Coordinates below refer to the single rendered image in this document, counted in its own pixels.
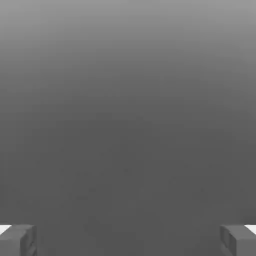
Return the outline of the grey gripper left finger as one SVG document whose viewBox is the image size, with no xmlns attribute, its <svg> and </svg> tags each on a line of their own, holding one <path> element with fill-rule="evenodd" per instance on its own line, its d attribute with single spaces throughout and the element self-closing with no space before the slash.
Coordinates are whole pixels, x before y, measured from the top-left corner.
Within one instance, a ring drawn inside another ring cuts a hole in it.
<svg viewBox="0 0 256 256">
<path fill-rule="evenodd" d="M 0 256 L 38 256 L 37 227 L 0 224 Z"/>
</svg>

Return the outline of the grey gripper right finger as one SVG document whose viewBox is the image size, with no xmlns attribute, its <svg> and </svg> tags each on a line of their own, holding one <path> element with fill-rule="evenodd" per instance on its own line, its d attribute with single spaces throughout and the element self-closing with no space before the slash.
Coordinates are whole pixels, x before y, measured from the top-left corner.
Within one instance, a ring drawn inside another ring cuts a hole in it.
<svg viewBox="0 0 256 256">
<path fill-rule="evenodd" d="M 256 224 L 221 225 L 219 235 L 224 256 L 256 256 Z"/>
</svg>

